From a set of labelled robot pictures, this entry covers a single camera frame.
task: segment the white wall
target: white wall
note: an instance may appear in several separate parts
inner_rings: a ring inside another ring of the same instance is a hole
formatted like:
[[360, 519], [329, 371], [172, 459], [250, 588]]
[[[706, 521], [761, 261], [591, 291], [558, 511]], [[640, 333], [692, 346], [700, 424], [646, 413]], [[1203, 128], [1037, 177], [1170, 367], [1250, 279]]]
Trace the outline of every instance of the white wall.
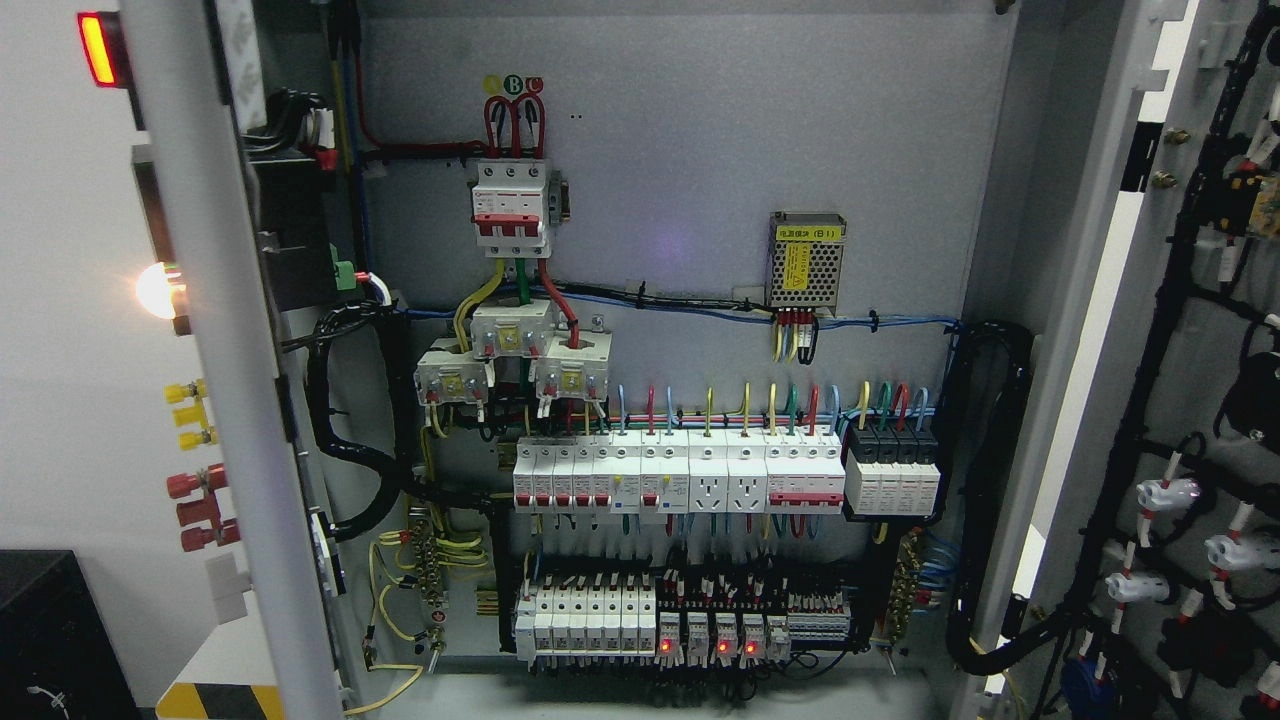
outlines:
[[180, 452], [163, 386], [200, 373], [191, 338], [138, 306], [152, 263], [123, 91], [90, 81], [76, 10], [10, 3], [0, 23], [0, 547], [79, 556], [138, 705], [212, 628], [202, 561], [178, 544]]

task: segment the red indicator light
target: red indicator light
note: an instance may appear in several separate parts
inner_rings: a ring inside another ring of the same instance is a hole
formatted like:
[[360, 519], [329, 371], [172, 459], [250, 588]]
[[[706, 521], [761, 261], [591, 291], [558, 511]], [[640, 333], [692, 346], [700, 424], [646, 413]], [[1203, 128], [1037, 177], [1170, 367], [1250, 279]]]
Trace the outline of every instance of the red indicator light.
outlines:
[[111, 67], [111, 51], [102, 23], [104, 14], [106, 13], [79, 13], [76, 20], [79, 24], [81, 44], [84, 46], [84, 59], [88, 60], [93, 82], [99, 87], [119, 87], [120, 77]]

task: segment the white plug connector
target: white plug connector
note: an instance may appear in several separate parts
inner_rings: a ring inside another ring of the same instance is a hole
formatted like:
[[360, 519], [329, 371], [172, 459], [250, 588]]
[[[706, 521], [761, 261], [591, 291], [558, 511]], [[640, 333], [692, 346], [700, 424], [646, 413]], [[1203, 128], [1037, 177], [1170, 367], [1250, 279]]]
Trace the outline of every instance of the white plug connector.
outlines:
[[1271, 536], [1213, 536], [1204, 541], [1208, 561], [1215, 568], [1229, 573], [1263, 568], [1280, 569], [1280, 538]]
[[1190, 478], [1176, 478], [1165, 487], [1164, 480], [1138, 483], [1138, 505], [1152, 512], [1185, 510], [1201, 496], [1199, 484]]
[[1164, 602], [1169, 600], [1169, 582], [1149, 573], [1111, 573], [1105, 580], [1107, 594], [1116, 602]]

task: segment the yellow label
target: yellow label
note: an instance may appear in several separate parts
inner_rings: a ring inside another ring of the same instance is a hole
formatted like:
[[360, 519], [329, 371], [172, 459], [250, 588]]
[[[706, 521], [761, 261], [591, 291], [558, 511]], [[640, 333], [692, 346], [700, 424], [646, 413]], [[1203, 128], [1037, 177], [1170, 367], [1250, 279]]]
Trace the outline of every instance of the yellow label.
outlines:
[[838, 242], [844, 240], [840, 225], [778, 225], [773, 240], [787, 242]]
[[809, 255], [813, 249], [808, 242], [792, 242], [782, 246], [786, 254], [782, 259], [782, 290], [809, 290]]

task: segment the black box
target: black box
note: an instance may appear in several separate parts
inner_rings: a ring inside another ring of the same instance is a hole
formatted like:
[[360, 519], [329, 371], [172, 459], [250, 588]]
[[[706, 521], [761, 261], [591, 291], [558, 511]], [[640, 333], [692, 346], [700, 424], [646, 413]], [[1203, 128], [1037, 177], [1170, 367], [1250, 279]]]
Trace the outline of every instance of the black box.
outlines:
[[0, 715], [141, 720], [70, 551], [0, 551]]

